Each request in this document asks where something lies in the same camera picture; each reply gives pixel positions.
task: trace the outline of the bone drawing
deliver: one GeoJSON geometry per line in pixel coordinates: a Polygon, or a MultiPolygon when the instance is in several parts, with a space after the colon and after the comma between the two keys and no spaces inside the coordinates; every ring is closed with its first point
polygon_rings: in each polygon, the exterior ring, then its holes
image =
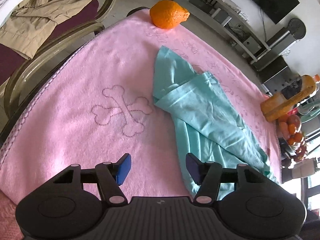
{"type": "Polygon", "coordinates": [[[122,127],[123,135],[132,137],[144,130],[144,124],[137,122],[131,115],[132,111],[141,111],[149,115],[152,113],[152,107],[149,105],[148,99],[145,97],[137,97],[131,105],[124,102],[124,88],[120,85],[115,85],[111,89],[105,88],[102,94],[106,97],[106,101],[102,105],[95,105],[91,112],[95,115],[94,121],[98,125],[107,125],[111,117],[118,114],[123,114],[126,124],[122,127]]]}

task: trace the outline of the floor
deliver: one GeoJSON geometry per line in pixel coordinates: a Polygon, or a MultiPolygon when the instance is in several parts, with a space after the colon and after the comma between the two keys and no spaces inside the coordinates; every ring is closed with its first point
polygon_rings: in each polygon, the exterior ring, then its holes
{"type": "MultiPolygon", "coordinates": [[[[103,4],[104,0],[98,0],[100,6],[103,4]]],[[[151,8],[159,0],[117,0],[114,8],[112,9],[110,15],[103,21],[105,27],[108,27],[117,21],[126,17],[127,13],[132,9],[137,7],[146,6],[151,8]]],[[[220,54],[222,54],[226,59],[228,59],[232,64],[239,68],[253,83],[260,87],[260,82],[256,77],[255,72],[250,68],[247,62],[236,53],[236,51],[217,33],[212,29],[204,25],[202,22],[197,20],[197,18],[190,15],[186,22],[182,25],[188,30],[193,32],[203,41],[208,43],[210,46],[215,48],[220,54]]],[[[58,63],[70,55],[74,50],[89,41],[94,37],[93,33],[85,36],[84,38],[78,40],[64,51],[56,55],[52,60],[50,60],[46,65],[44,65],[37,73],[35,73],[27,82],[25,90],[21,98],[23,99],[34,86],[42,79],[44,76],[52,70],[58,63]]],[[[7,122],[7,117],[3,110],[3,98],[0,98],[0,131],[7,122]]]]}

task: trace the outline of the folded teal fabric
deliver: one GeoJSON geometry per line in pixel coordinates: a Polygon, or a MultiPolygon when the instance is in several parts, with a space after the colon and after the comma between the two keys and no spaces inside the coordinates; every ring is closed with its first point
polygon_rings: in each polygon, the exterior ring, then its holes
{"type": "MultiPolygon", "coordinates": [[[[229,102],[217,79],[209,72],[197,74],[192,66],[162,46],[155,62],[155,105],[172,116],[184,183],[194,196],[199,189],[186,169],[186,154],[224,168],[245,163],[274,182],[268,156],[242,117],[229,102]]],[[[234,190],[222,183],[218,199],[234,190]]]]}

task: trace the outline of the pink tablecloth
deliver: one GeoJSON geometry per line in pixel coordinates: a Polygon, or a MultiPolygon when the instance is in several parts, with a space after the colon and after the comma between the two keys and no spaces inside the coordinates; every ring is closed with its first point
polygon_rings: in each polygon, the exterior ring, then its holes
{"type": "Polygon", "coordinates": [[[153,65],[161,45],[217,77],[280,179],[275,124],[260,111],[264,94],[183,26],[161,30],[143,10],[75,53],[29,104],[1,148],[0,190],[18,203],[72,163],[93,168],[128,152],[132,170],[122,190],[129,199],[188,195],[172,119],[152,104],[153,65]]]}

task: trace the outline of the wooden chair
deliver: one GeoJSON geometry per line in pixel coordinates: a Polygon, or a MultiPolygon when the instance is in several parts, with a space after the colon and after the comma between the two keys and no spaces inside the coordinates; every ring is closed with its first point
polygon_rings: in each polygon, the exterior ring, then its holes
{"type": "Polygon", "coordinates": [[[98,1],[92,0],[80,13],[57,25],[32,59],[26,60],[0,44],[0,97],[4,96],[4,110],[8,118],[18,109],[21,91],[33,73],[76,39],[91,32],[101,32],[104,29],[101,22],[115,2],[116,0],[105,0],[98,11],[98,1]]]}

